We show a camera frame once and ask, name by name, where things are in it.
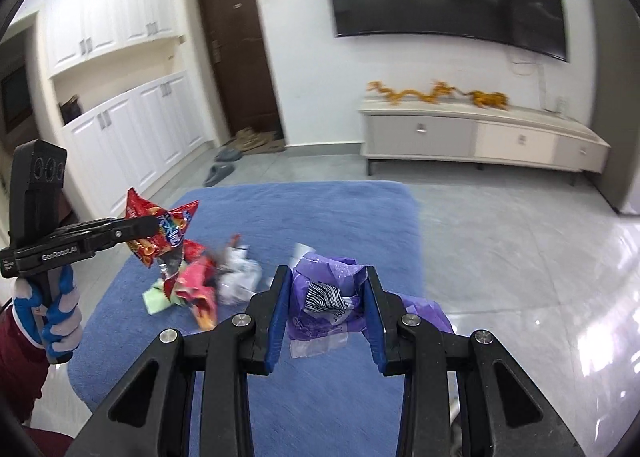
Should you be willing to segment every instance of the gloved hand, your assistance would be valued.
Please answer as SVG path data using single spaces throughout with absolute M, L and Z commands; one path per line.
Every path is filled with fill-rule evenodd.
M 57 271 L 50 271 L 49 278 L 56 278 Z M 14 320 L 18 328 L 36 347 L 42 348 L 42 339 L 49 346 L 47 353 L 59 358 L 75 350 L 82 338 L 82 313 L 78 309 L 79 293 L 74 286 L 74 272 L 70 265 L 62 267 L 59 276 L 60 296 L 47 310 L 42 305 L 42 295 L 38 288 L 24 278 L 18 278 L 14 285 Z M 46 311 L 49 323 L 43 332 L 38 332 L 32 309 L 40 307 Z

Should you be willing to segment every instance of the white tv cabinet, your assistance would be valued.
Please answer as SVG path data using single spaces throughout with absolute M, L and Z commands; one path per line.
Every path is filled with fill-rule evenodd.
M 609 145 L 569 118 L 532 109 L 478 108 L 466 102 L 427 104 L 365 98 L 362 155 L 372 161 L 441 160 L 516 164 L 602 172 Z

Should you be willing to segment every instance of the door handle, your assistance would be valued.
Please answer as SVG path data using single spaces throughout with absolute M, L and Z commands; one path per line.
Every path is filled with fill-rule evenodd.
M 213 48 L 213 63 L 222 62 L 222 55 L 220 54 L 220 43 L 217 40 L 213 40 L 211 43 Z

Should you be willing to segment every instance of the blue carpet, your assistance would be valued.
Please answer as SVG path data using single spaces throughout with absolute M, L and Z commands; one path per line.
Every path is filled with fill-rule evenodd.
M 199 199 L 187 238 L 222 246 L 234 233 L 272 277 L 295 243 L 325 256 L 376 267 L 387 291 L 424 296 L 418 206 L 407 188 L 386 181 L 302 182 L 203 188 L 177 204 Z M 188 309 L 146 314 L 142 293 L 159 277 L 131 257 L 87 322 L 68 366 L 76 394 L 90 409 L 167 327 L 196 330 Z M 234 311 L 221 311 L 221 319 Z M 364 336 L 348 347 L 292 360 L 288 343 L 269 377 L 250 376 L 251 421 L 257 456 L 395 455 L 402 377 L 382 377 Z M 196 388 L 196 394 L 202 389 Z M 198 420 L 192 456 L 198 454 Z

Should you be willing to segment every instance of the door frame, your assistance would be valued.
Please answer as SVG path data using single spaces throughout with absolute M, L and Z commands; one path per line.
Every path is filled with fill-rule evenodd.
M 262 30 L 262 40 L 264 44 L 264 50 L 267 57 L 267 65 L 269 67 L 269 73 L 271 75 L 271 85 L 273 86 L 273 93 L 275 94 L 276 103 L 278 105 L 278 115 L 280 117 L 280 124 L 282 126 L 282 133 L 284 136 L 285 144 L 287 143 L 287 130 L 286 124 L 282 116 L 282 105 L 280 103 L 280 97 L 278 95 L 278 87 L 273 77 L 273 65 L 271 64 L 271 53 L 269 49 L 268 40 L 265 34 L 262 16 L 262 7 L 260 0 L 255 0 L 258 7 L 258 18 L 260 20 L 260 28 Z M 200 11 L 199 0 L 184 0 L 185 3 L 185 15 L 187 30 L 191 35 L 191 54 L 193 60 L 196 63 L 197 69 L 194 75 L 200 78 L 202 87 L 204 88 L 205 97 L 208 100 L 208 106 L 211 109 L 213 124 L 215 128 L 215 135 L 219 145 L 224 145 L 231 140 L 231 134 L 229 133 L 228 125 L 226 124 L 226 116 L 220 99 L 220 92 L 218 91 L 218 82 L 213 71 L 209 59 L 209 47 L 207 46 L 206 35 L 204 31 L 204 25 L 202 23 L 202 13 Z

